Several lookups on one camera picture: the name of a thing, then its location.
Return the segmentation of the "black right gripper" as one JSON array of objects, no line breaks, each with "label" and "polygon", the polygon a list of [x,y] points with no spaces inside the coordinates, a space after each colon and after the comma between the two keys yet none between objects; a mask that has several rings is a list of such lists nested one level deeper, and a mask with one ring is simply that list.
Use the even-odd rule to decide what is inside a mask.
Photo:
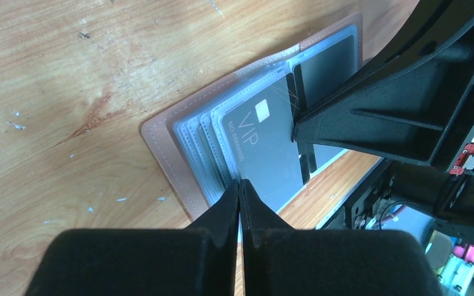
[{"label": "black right gripper", "polygon": [[297,142],[446,176],[436,229],[474,241],[474,1],[419,1],[390,43],[296,123]]}]

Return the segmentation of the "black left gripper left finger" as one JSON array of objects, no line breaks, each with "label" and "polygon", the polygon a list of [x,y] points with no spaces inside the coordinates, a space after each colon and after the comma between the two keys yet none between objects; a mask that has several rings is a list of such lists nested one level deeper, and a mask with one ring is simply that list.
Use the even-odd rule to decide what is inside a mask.
[{"label": "black left gripper left finger", "polygon": [[70,229],[47,248],[27,295],[233,295],[238,189],[183,229]]}]

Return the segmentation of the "grey VIP card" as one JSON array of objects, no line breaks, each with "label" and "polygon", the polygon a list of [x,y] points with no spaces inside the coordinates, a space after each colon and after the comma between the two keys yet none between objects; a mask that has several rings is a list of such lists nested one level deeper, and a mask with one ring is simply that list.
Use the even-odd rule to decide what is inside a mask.
[{"label": "grey VIP card", "polygon": [[279,212],[303,187],[297,144],[291,140],[292,106],[287,79],[270,86],[221,118],[238,176]]}]

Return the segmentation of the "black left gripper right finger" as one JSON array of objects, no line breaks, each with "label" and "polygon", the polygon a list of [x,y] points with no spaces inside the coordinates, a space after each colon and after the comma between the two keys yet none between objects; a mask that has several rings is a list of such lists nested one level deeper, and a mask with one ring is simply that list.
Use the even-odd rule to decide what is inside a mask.
[{"label": "black left gripper right finger", "polygon": [[239,184],[247,295],[440,295],[437,276],[404,231],[301,230]]}]

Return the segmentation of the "dark grey card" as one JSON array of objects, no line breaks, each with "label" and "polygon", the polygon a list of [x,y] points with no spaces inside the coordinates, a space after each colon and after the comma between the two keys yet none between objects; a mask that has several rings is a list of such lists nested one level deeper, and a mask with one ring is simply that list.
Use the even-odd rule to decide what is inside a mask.
[{"label": "dark grey card", "polygon": [[[315,107],[323,98],[350,78],[359,67],[356,35],[337,33],[302,51],[289,74],[290,90],[296,95],[294,120]],[[342,156],[342,148],[297,143],[303,180],[318,174]]]}]

